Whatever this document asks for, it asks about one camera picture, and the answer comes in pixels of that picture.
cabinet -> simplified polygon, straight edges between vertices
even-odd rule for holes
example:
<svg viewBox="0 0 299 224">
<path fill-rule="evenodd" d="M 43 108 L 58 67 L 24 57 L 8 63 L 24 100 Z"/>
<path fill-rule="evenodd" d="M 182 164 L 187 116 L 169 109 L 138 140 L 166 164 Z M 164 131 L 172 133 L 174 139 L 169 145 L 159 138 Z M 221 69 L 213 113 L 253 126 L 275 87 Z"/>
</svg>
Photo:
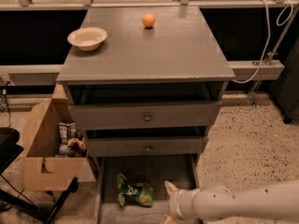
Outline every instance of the cabinet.
<svg viewBox="0 0 299 224">
<path fill-rule="evenodd" d="M 271 84 L 271 91 L 276 96 L 286 116 L 285 123 L 299 119 L 299 39 L 295 42 L 284 65 L 285 70 L 278 81 Z"/>
<path fill-rule="evenodd" d="M 152 29 L 142 25 L 145 13 L 156 17 Z M 98 163 L 97 221 L 158 222 L 165 180 L 198 186 L 195 165 L 234 73 L 199 7 L 90 8 L 82 26 L 94 25 L 107 31 L 105 43 L 92 52 L 73 47 L 57 80 Z M 151 209 L 119 208 L 119 172 L 154 187 Z"/>
</svg>

closed drawer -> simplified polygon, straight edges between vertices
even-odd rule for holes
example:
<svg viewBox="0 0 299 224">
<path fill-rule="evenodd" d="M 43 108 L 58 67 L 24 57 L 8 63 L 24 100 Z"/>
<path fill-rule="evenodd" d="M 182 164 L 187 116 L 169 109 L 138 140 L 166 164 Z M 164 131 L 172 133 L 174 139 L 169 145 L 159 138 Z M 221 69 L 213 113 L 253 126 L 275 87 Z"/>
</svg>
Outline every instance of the closed drawer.
<svg viewBox="0 0 299 224">
<path fill-rule="evenodd" d="M 69 112 L 80 129 L 210 126 L 221 102 L 150 105 L 71 105 Z"/>
<path fill-rule="evenodd" d="M 93 139 L 88 150 L 94 157 L 201 154 L 206 143 L 206 137 Z"/>
</svg>

white robotic arm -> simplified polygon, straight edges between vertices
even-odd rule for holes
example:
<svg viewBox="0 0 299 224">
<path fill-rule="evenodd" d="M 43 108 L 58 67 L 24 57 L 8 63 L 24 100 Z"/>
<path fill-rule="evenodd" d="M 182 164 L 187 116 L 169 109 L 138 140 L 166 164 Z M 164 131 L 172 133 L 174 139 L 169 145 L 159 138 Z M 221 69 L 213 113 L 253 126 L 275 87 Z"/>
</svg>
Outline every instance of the white robotic arm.
<svg viewBox="0 0 299 224">
<path fill-rule="evenodd" d="M 169 214 L 164 224 L 182 219 L 204 221 L 227 217 L 257 217 L 299 222 L 299 180 L 232 193 L 224 186 L 184 190 L 165 181 Z"/>
</svg>

open cardboard box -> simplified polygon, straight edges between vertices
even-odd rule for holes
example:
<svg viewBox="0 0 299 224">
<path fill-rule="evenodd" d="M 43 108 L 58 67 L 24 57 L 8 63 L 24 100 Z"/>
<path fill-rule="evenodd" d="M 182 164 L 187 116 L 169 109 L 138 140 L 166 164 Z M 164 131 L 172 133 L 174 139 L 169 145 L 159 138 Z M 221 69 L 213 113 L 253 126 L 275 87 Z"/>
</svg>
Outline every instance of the open cardboard box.
<svg viewBox="0 0 299 224">
<path fill-rule="evenodd" d="M 58 123 L 71 123 L 67 100 L 61 86 L 52 99 L 35 105 L 21 131 L 25 157 L 24 190 L 66 190 L 74 177 L 78 182 L 95 182 L 89 158 L 55 158 L 61 136 Z"/>
</svg>

floor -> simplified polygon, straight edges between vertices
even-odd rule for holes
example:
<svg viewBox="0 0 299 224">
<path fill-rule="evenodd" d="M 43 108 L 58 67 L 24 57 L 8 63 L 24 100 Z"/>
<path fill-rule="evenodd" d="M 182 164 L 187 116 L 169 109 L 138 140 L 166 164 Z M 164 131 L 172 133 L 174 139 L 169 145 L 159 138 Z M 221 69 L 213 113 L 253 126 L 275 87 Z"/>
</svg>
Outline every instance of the floor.
<svg viewBox="0 0 299 224">
<path fill-rule="evenodd" d="M 299 121 L 283 123 L 283 114 L 267 93 L 256 96 L 256 107 L 250 105 L 243 92 L 226 92 L 223 107 L 209 133 L 209 141 L 197 165 L 202 189 L 225 185 L 236 192 L 299 178 Z M 43 99 L 11 99 L 11 127 L 22 130 L 31 107 Z M 8 126 L 8 113 L 0 114 L 0 127 Z M 15 160 L 3 176 L 22 191 L 23 158 Z M 18 196 L 18 193 L 0 177 L 1 189 Z M 96 183 L 79 183 L 54 220 L 55 224 L 94 223 Z M 51 205 L 60 192 L 25 191 L 23 193 L 38 206 Z M 157 223 L 150 216 L 142 216 L 140 223 Z M 36 222 L 15 209 L 0 212 L 1 224 L 27 224 Z M 119 219 L 118 223 L 132 223 Z M 283 224 L 275 220 L 231 217 L 216 224 Z"/>
</svg>

